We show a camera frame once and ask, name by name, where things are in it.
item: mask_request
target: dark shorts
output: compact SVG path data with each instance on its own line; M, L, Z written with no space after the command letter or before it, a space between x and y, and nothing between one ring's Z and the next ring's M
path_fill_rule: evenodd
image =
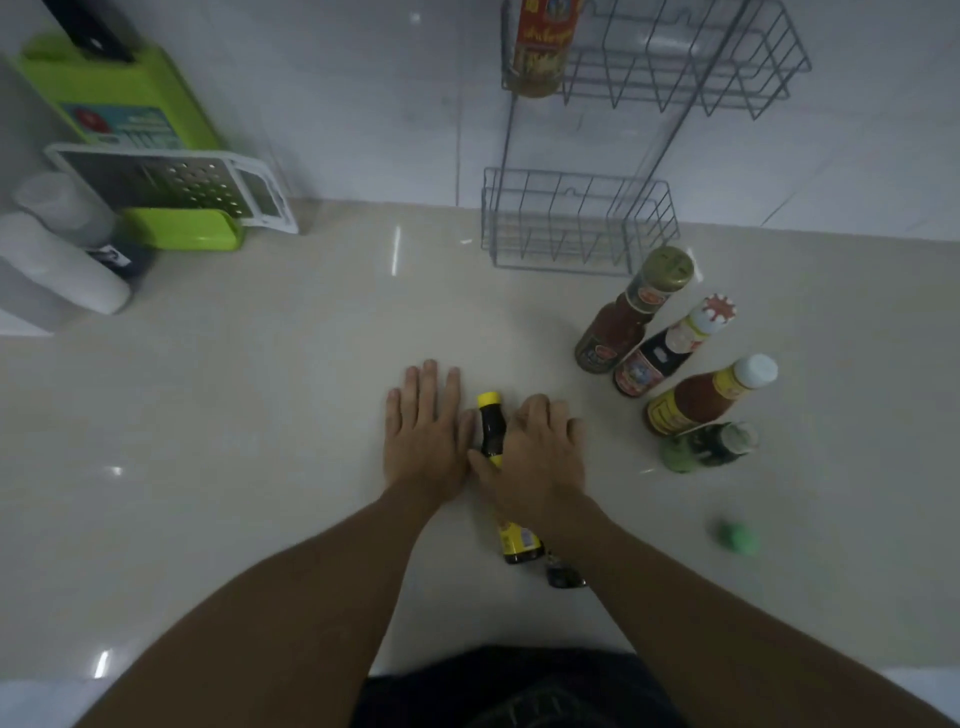
M481 647L364 685L351 728L682 728L636 655Z

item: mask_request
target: glass bottle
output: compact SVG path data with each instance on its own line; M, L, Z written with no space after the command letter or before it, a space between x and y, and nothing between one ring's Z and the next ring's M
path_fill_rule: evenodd
M755 353L717 372L690 376L654 397L643 410L643 421L660 437L677 435L713 422L748 392L777 380L777 362Z
M626 397L642 397L676 374L697 348L736 316L726 296L713 294L670 328L654 334L613 370L613 386Z
M647 324L670 296L693 278L693 261L679 248L663 246L647 256L627 290L601 308L573 355L585 372L606 374L643 341Z
M717 468L753 452L760 438L748 423L704 425L660 443L660 460L674 473Z

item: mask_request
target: white plastic bottle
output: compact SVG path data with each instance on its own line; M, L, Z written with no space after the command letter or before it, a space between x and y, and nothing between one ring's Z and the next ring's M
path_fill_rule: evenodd
M26 212L0 215L0 257L34 283L97 313L115 313L130 287Z

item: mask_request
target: red label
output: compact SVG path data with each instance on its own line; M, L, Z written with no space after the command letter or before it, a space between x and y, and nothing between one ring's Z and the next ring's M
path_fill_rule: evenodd
M639 349L616 368L613 378L620 391L629 397L639 397L663 381L663 375Z
M521 0L517 45L536 45L563 51L573 41L583 0Z

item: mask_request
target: sauce bottle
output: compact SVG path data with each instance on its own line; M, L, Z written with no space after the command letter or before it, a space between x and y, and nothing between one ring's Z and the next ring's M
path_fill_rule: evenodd
M506 85L515 94L539 99L557 92L564 81L566 54L584 0L516 0L514 61Z
M587 580L566 561L547 549L546 583L554 589L583 589Z
M678 435L723 415L748 392L777 379L777 362L755 353L717 372L691 376L654 397L643 410L643 422L655 435Z
M660 443L660 460L674 473L717 468L753 452L760 438L748 423L704 425Z
M683 319L640 344L613 370L613 386L621 395L641 397L669 376L697 348L736 316L736 306L726 296L703 299Z
M670 296L693 278L693 261L679 248L663 246L647 256L627 290L597 313L573 355L585 372L609 372L643 341L647 324Z
M500 395L497 392L485 392L477 398L480 408L480 422L483 426L483 444L480 451L497 468L503 462L503 438L507 434L507 421L500 407ZM500 528L500 544L503 546L503 558L508 564L523 564L539 559L543 553L543 543L529 528L511 523L497 514Z

